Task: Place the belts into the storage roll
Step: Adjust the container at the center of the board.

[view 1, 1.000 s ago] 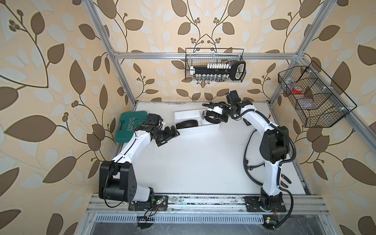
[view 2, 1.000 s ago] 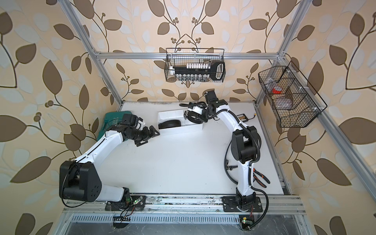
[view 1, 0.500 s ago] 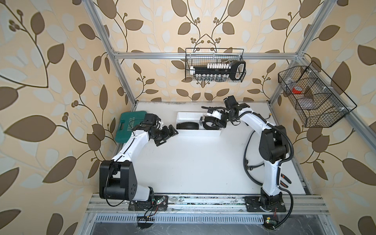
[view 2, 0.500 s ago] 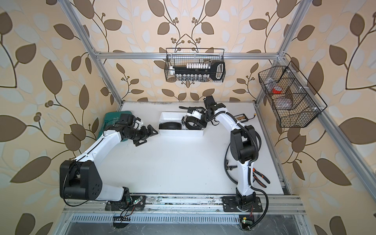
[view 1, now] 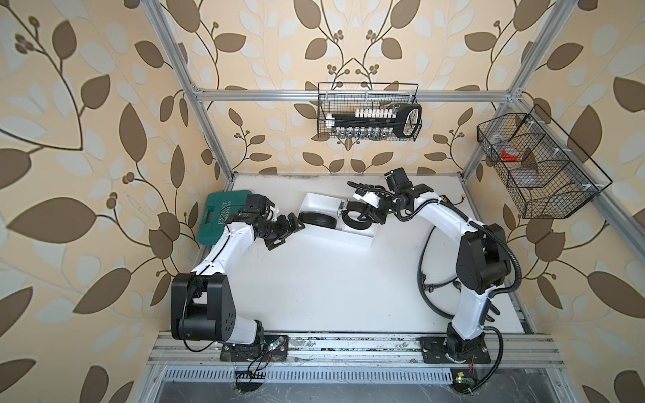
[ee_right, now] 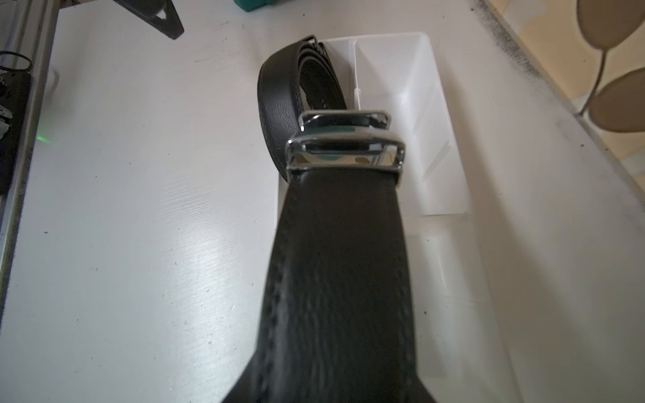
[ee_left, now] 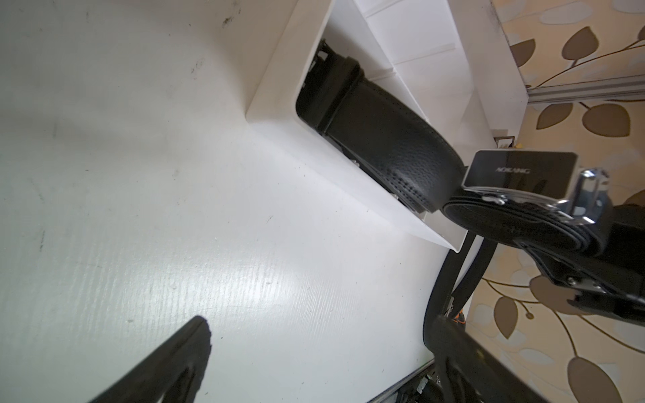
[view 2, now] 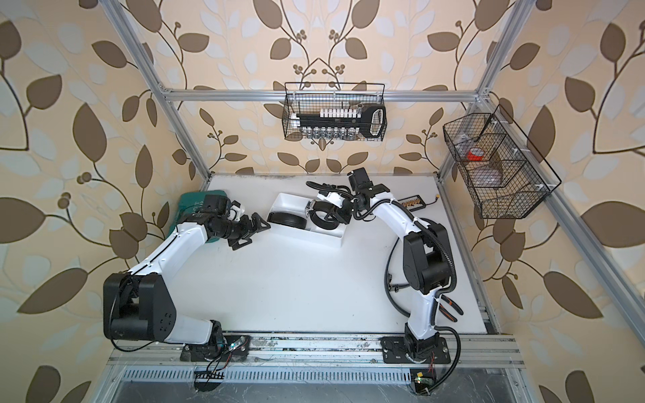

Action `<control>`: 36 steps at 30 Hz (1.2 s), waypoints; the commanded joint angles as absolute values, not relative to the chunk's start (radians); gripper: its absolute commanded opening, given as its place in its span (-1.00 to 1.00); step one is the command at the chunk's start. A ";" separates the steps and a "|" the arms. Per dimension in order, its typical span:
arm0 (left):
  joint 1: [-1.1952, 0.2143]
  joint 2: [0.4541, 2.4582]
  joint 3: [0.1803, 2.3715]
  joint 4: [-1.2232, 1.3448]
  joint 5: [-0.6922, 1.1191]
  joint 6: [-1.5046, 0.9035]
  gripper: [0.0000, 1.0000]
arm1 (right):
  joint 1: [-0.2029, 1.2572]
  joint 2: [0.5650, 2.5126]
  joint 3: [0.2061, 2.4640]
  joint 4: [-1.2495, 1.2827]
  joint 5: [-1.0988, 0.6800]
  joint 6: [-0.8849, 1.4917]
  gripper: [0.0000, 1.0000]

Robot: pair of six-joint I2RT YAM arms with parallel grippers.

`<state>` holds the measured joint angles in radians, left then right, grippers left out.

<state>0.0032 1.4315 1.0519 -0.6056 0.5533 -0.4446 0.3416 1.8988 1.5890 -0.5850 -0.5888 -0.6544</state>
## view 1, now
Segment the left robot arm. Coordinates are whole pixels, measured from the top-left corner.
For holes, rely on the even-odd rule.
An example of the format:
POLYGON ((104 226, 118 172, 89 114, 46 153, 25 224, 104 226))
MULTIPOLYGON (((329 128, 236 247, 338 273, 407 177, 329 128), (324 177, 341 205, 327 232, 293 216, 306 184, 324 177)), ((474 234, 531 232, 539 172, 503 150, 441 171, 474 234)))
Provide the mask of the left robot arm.
POLYGON ((262 324, 237 313, 228 274, 255 240, 263 240, 273 250, 305 224, 294 213, 278 213, 275 203, 259 194, 248 195, 245 205, 223 224, 220 240, 204 260, 171 282, 171 334, 185 343, 261 346, 265 343, 262 324))

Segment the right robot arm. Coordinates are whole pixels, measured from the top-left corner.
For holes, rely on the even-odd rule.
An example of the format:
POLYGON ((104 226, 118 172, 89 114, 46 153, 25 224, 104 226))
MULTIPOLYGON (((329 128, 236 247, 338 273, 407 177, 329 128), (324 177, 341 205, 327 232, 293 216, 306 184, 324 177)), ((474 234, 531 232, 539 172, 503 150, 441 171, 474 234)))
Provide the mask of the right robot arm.
POLYGON ((457 312, 446 332, 451 354, 473 349, 485 332, 485 316, 492 299, 514 292, 522 282, 522 269, 497 224, 485 225, 435 193, 414 185, 402 168, 385 174, 386 200, 401 222, 425 218, 459 246, 455 274, 461 283, 457 312))

